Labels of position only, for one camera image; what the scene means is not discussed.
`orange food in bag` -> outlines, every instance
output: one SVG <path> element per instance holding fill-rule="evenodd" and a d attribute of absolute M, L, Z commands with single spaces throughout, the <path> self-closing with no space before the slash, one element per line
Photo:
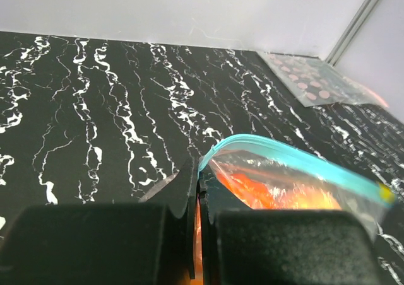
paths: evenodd
<path fill-rule="evenodd" d="M 341 209 L 334 197 L 322 189 L 304 185 L 287 191 L 274 200 L 268 187 L 261 182 L 251 180 L 243 173 L 224 175 L 216 174 L 217 179 L 229 189 L 245 205 L 252 209 Z M 199 202 L 196 208 L 196 250 L 195 250 L 195 280 L 191 285 L 203 285 L 201 214 Z"/>
<path fill-rule="evenodd" d="M 233 173 L 227 177 L 218 173 L 217 178 L 252 209 L 276 209 L 276 202 L 264 183 L 251 180 L 243 173 Z"/>
<path fill-rule="evenodd" d="M 341 209 L 329 192 L 303 185 L 284 193 L 277 201 L 282 209 Z"/>

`white wall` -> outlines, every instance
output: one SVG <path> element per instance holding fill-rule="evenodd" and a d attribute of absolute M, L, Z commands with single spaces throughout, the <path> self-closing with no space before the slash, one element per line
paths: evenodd
<path fill-rule="evenodd" d="M 368 86 L 404 122 L 404 1 L 380 0 L 336 68 Z"/>
<path fill-rule="evenodd" d="M 0 0 L 0 30 L 325 58 L 363 0 Z"/>

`plastic wrap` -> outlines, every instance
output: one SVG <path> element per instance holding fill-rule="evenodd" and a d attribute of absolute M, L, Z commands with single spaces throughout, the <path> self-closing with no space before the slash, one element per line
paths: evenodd
<path fill-rule="evenodd" d="M 199 167 L 206 165 L 252 209 L 344 210 L 371 238 L 395 201 L 383 184 L 265 137 L 229 137 L 212 148 Z"/>
<path fill-rule="evenodd" d="M 318 58 L 258 53 L 282 83 L 305 107 L 332 103 L 387 103 L 369 88 L 341 76 Z"/>

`teal zipper strip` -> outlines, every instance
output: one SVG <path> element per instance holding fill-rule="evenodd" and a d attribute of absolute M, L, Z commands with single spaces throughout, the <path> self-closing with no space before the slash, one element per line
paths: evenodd
<path fill-rule="evenodd" d="M 391 205 L 381 198 L 381 188 L 373 181 L 288 144 L 251 134 L 237 134 L 220 141 L 203 157 L 199 163 L 199 171 L 203 170 L 209 160 L 223 148 L 249 151 L 298 171 L 320 177 L 385 206 Z"/>

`black marble surface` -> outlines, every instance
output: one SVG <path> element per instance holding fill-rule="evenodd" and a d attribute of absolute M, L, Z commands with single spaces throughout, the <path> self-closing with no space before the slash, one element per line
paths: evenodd
<path fill-rule="evenodd" d="M 404 126 L 372 105 L 304 108 L 254 52 L 0 33 L 0 235 L 32 204 L 137 202 L 237 133 L 275 138 L 400 198 L 375 246 L 404 282 Z"/>

